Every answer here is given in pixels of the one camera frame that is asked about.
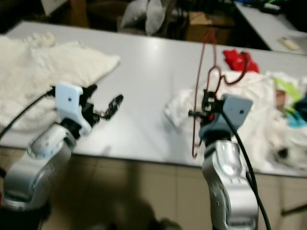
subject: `desk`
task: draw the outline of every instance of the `desk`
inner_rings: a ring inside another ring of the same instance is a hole
[[[240,3],[236,3],[236,7],[270,50],[307,55],[307,33],[298,31],[284,14],[275,16],[262,13]],[[277,41],[281,37],[294,41],[300,48],[296,51],[289,50]]]
[[[106,54],[117,54],[122,63],[99,81],[92,101],[97,109],[107,107],[119,93],[124,101],[107,123],[94,127],[90,136],[79,140],[75,154],[200,166],[202,157],[191,156],[192,134],[175,131],[163,113],[166,102],[178,91],[195,86],[201,44],[154,37],[117,34],[66,26],[23,22],[7,35],[22,38],[50,31],[59,42],[79,40]],[[210,47],[203,61],[203,76],[212,66]],[[218,63],[228,69],[218,46]],[[262,72],[283,71],[292,76],[306,74],[307,56],[249,50]],[[37,132],[10,131],[2,145],[25,148]],[[307,177],[307,172],[270,162],[261,173]]]

